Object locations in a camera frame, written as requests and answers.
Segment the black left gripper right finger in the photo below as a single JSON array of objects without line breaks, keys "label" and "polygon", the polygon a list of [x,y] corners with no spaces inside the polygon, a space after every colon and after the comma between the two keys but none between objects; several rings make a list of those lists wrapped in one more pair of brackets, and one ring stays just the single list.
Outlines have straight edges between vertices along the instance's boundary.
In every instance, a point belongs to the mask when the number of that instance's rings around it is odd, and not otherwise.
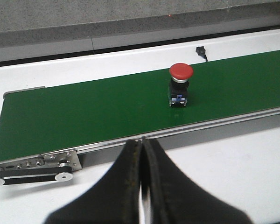
[{"label": "black left gripper right finger", "polygon": [[142,199],[147,224],[250,224],[241,210],[189,179],[156,139],[142,140]]}]

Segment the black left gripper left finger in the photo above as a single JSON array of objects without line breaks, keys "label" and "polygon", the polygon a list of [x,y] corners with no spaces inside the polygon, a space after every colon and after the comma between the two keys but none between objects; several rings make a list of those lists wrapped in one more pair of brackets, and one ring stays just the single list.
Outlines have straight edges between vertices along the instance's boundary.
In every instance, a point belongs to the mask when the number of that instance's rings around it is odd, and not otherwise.
[{"label": "black left gripper left finger", "polygon": [[45,223],[139,223],[141,150],[141,142],[128,140],[105,175],[79,198],[52,212]]}]

